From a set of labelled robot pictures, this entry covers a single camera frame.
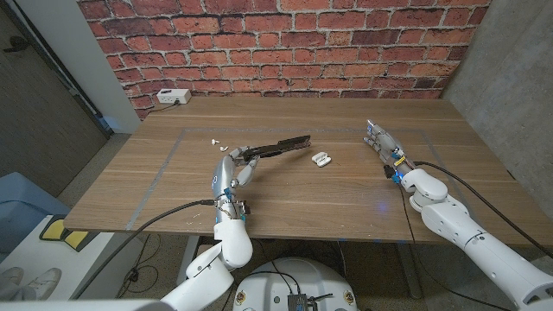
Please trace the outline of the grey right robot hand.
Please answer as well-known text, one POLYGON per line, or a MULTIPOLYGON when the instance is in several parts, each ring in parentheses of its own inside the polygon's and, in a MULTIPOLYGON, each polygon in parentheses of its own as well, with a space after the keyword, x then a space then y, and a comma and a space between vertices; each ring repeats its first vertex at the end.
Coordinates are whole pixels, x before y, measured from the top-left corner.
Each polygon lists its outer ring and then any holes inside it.
POLYGON ((387 178, 398 178, 401 181, 404 175, 415 169, 414 164, 407 159, 402 144, 390 133, 371 119, 367 120, 366 130, 367 136, 363 140, 378 153, 385 164, 387 178))

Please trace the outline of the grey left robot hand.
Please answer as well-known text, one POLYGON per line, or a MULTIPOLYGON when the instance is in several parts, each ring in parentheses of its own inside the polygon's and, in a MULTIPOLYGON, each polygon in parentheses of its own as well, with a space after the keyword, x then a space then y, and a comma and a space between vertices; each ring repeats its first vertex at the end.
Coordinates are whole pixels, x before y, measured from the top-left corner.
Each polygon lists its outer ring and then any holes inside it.
POLYGON ((237 200, 237 188, 245 187, 252 179, 259 155, 244 157, 249 147, 240 147, 225 155, 217 164, 212 180, 215 201, 215 223, 242 219, 237 200))

